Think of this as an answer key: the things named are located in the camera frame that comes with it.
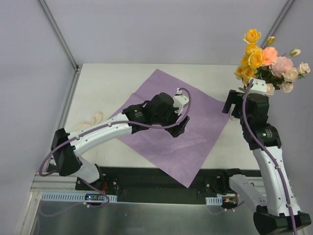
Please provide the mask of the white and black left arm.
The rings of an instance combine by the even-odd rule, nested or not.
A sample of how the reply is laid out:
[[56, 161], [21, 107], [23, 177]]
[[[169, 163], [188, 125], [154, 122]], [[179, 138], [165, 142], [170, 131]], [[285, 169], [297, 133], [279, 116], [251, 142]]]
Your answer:
[[51, 152], [60, 176], [73, 175], [92, 190], [103, 186], [100, 168], [83, 158], [87, 151], [115, 138], [148, 129], [164, 129], [176, 138], [189, 121], [190, 98], [177, 90], [174, 97], [159, 93], [151, 100], [131, 105], [112, 118], [79, 131], [55, 132]]

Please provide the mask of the cream rose stem spray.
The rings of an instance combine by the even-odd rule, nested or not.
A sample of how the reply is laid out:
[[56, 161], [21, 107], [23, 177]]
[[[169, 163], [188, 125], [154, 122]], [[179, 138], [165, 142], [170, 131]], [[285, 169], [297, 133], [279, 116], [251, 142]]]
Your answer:
[[296, 71], [289, 70], [282, 78], [272, 77], [271, 72], [269, 72], [265, 79], [268, 84], [267, 94], [273, 94], [274, 90], [290, 93], [294, 88], [294, 83], [299, 79], [305, 78], [311, 72], [308, 63], [301, 62], [298, 67], [294, 68]]

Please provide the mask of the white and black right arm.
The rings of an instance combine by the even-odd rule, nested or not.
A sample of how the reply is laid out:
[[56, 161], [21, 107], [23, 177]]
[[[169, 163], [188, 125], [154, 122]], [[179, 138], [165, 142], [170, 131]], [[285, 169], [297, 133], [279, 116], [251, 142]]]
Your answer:
[[263, 196], [239, 169], [230, 169], [220, 180], [225, 193], [236, 192], [253, 211], [253, 222], [261, 235], [296, 234], [311, 225], [309, 214], [301, 211], [290, 188], [277, 129], [268, 123], [268, 97], [230, 90], [223, 113], [240, 120], [264, 183]]

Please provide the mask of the cream printed ribbon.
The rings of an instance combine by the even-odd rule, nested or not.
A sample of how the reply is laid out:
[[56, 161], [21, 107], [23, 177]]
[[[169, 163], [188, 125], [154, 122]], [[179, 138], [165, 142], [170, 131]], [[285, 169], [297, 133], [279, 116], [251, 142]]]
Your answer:
[[103, 112], [97, 111], [89, 121], [83, 121], [72, 128], [72, 131], [81, 131], [83, 129], [97, 125], [103, 121]]

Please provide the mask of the pink peony stem spray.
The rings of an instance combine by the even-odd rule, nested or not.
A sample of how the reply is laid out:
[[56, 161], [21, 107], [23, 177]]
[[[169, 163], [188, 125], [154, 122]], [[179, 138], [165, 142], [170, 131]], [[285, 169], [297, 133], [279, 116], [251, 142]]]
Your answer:
[[290, 57], [297, 57], [300, 55], [300, 47], [296, 47], [290, 51], [290, 53], [284, 54], [283, 56], [278, 56], [278, 51], [274, 47], [269, 47], [269, 45], [274, 44], [275, 37], [269, 36], [266, 40], [266, 46], [262, 51], [264, 57], [263, 63], [261, 65], [262, 69], [266, 69], [271, 72], [272, 77], [282, 78], [289, 70], [296, 71], [293, 65], [293, 61]]

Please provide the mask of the yellow and pink flower bunch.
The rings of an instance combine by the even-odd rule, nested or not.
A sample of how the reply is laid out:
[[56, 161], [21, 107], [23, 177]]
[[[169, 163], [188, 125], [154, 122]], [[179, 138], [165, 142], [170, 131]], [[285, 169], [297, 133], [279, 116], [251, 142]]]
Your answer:
[[235, 70], [235, 76], [241, 80], [245, 87], [251, 78], [255, 78], [258, 69], [264, 61], [262, 49], [257, 46], [262, 34], [255, 28], [249, 29], [243, 38], [246, 42], [245, 55], [241, 58], [240, 65]]

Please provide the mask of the pink and purple wrapping paper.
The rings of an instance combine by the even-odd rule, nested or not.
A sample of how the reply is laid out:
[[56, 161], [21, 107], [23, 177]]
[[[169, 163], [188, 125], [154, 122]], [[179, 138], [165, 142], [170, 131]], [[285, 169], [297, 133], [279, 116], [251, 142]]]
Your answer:
[[189, 121], [173, 128], [177, 137], [167, 130], [149, 129], [119, 140], [188, 188], [228, 122], [224, 102], [157, 69], [116, 112], [161, 92], [174, 96], [178, 88], [190, 92], [191, 109]]

